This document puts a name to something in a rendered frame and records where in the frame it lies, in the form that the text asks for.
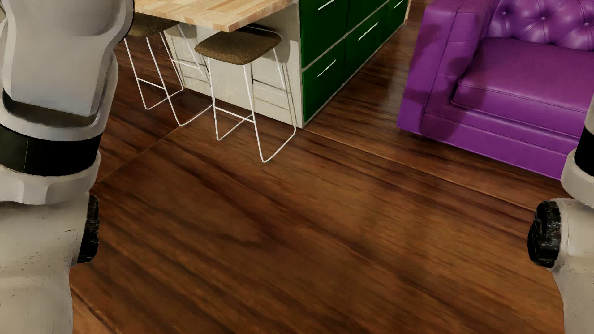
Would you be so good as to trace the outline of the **green drawer kitchen island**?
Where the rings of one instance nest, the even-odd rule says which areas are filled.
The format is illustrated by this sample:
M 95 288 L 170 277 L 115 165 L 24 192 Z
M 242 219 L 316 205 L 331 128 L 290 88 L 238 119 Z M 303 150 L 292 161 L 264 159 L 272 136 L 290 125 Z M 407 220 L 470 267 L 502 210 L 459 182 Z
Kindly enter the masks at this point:
M 201 42 L 216 32 L 255 26 L 283 40 L 249 63 L 256 113 L 303 128 L 407 20 L 410 0 L 135 0 L 134 10 L 181 23 L 167 42 L 191 57 L 182 37 Z

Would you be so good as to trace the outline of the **purple tufted leather sofa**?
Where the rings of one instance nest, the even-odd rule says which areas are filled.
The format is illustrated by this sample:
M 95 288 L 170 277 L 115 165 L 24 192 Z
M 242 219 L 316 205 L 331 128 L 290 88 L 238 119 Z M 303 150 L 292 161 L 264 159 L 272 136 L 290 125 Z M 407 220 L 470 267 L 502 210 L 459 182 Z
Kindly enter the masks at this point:
M 594 0 L 433 0 L 397 126 L 560 179 L 594 94 Z

